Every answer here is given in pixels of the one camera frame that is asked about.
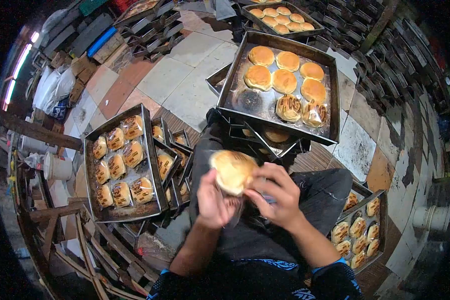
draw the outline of baking tray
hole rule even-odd
[[[280,6],[284,6],[288,8],[292,14],[299,14],[305,19],[305,22],[308,22],[315,27],[314,30],[308,30],[308,31],[301,31],[301,32],[290,32],[285,34],[279,34],[277,33],[272,27],[266,25],[261,19],[257,18],[256,16],[252,15],[250,13],[250,10],[258,8],[260,10],[264,10],[266,8],[274,8],[277,9]],[[293,5],[290,2],[278,2],[278,3],[260,3],[260,4],[253,4],[253,5],[247,5],[242,7],[242,15],[246,16],[249,20],[251,20],[253,23],[255,23],[258,27],[260,27],[264,32],[269,33],[271,35],[278,35],[283,38],[287,39],[296,39],[300,37],[312,37],[321,35],[325,32],[325,28],[315,21],[311,16],[306,14],[303,10],[299,9],[297,6]]]
[[[143,176],[148,172],[149,176],[147,177],[152,183],[153,191],[156,195],[155,200],[145,204],[134,203],[133,206],[126,206],[122,208],[114,208],[111,206],[101,209],[101,205],[96,200],[96,190],[98,183],[95,177],[96,167],[101,160],[95,159],[92,153],[93,143],[98,139],[100,135],[104,135],[114,128],[120,127],[121,121],[134,115],[140,115],[144,123],[144,134],[140,137],[141,143],[144,148],[144,154],[146,155],[146,158],[140,163],[140,166],[144,171],[142,173],[134,172],[134,170],[136,170],[136,168],[140,168],[140,166],[136,167],[134,170],[126,167],[128,175],[123,181],[131,183],[133,180]],[[150,124],[150,112],[141,103],[114,116],[107,122],[103,123],[100,127],[90,132],[85,137],[85,140],[83,142],[85,183],[87,185],[87,194],[90,203],[91,215],[95,222],[106,223],[135,221],[157,216],[161,214],[162,211],[168,209],[164,190],[162,188],[162,181],[158,173],[158,165],[156,164],[157,157],[153,149],[154,142],[152,137],[152,127]],[[117,179],[111,182],[115,183],[119,181],[122,180]]]
[[[384,254],[385,251],[385,243],[387,238],[387,228],[388,228],[388,205],[387,205],[387,192],[384,189],[378,190],[375,193],[372,193],[371,190],[360,186],[360,184],[354,182],[352,186],[352,190],[356,190],[357,192],[360,192],[361,195],[365,196],[367,195],[359,204],[355,205],[354,207],[348,209],[344,213],[340,215],[339,220],[336,222],[336,224],[339,224],[340,222],[346,221],[348,222],[349,228],[353,224],[354,216],[357,212],[361,212],[362,217],[366,220],[366,227],[364,230],[364,235],[367,234],[369,227],[374,224],[374,222],[378,223],[378,239],[379,239],[379,246],[378,250],[375,253],[375,255],[371,257],[366,257],[363,264],[353,269],[355,274],[360,273],[363,269],[368,267],[370,264],[372,264],[375,260],[377,260],[380,256]],[[375,215],[373,217],[368,217],[366,214],[366,205],[373,199],[378,198],[380,199],[380,210],[378,212],[378,215]],[[352,257],[354,256],[352,252],[353,243],[355,242],[356,238],[350,237],[349,235],[345,238],[346,240],[349,240],[350,245],[350,251],[348,255],[344,257],[345,260],[351,262]]]
[[[243,81],[243,75],[252,63],[248,60],[247,55],[249,51],[255,46],[269,47],[275,54],[280,51],[291,51],[297,54],[300,58],[301,64],[308,61],[314,61],[321,65],[324,70],[325,77],[323,83],[327,90],[328,111],[326,124],[322,127],[312,128],[306,126],[300,120],[295,124],[284,123],[275,114],[276,100],[283,96],[283,94],[276,93],[273,89],[268,92],[262,92],[247,87]],[[276,64],[273,63],[269,69],[274,71],[277,69]],[[300,94],[301,82],[303,78],[300,72],[296,71],[297,88],[294,95],[302,98]],[[252,106],[252,109],[234,108],[234,102],[238,101],[239,97],[247,97],[249,95],[260,97],[260,103]],[[316,141],[326,146],[337,144],[340,140],[340,93],[338,85],[338,71],[336,67],[336,60],[334,57],[326,54],[323,51],[315,49],[311,46],[304,45],[297,41],[286,39],[284,37],[248,31],[245,33],[240,48],[237,51],[235,60],[228,70],[225,83],[218,98],[218,109],[225,118],[232,117],[238,121],[246,121],[250,124],[259,123],[263,126],[270,126],[296,135],[300,138],[306,138]]]

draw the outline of person's left hand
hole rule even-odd
[[[216,176],[217,171],[210,169],[201,177],[197,192],[197,222],[212,229],[227,225],[239,204],[236,197],[222,197],[222,192],[216,187]]]

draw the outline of forearm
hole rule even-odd
[[[340,259],[335,246],[302,213],[287,230],[312,268],[324,267]]]
[[[219,236],[219,229],[205,226],[198,216],[169,270],[182,276],[199,273],[209,264]]]

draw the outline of person's right hand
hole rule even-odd
[[[292,231],[305,218],[299,209],[299,187],[282,166],[272,163],[265,163],[256,169],[253,176],[255,179],[249,189],[244,190],[244,194],[250,197],[262,216],[285,230]],[[276,203],[267,203],[257,191],[274,197]]]

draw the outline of fluorescent light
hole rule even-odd
[[[6,104],[10,103],[10,98],[12,97],[12,92],[13,92],[14,87],[15,87],[15,80],[12,79],[12,81],[10,81],[10,85],[8,86],[8,91],[6,92],[6,98],[5,98]]]
[[[15,68],[15,71],[13,72],[13,78],[17,79],[18,73],[20,72],[20,69],[22,68],[22,65],[24,64],[24,62],[25,62],[25,60],[27,58],[28,52],[30,52],[31,48],[32,48],[31,44],[28,44],[25,47],[25,50],[23,51],[23,53],[21,54],[20,58],[18,59],[17,67]]]
[[[38,32],[34,32],[32,35],[31,35],[31,42],[32,43],[35,43],[36,41],[37,41],[37,39],[38,39],[38,36],[39,36],[40,34],[38,33]]]

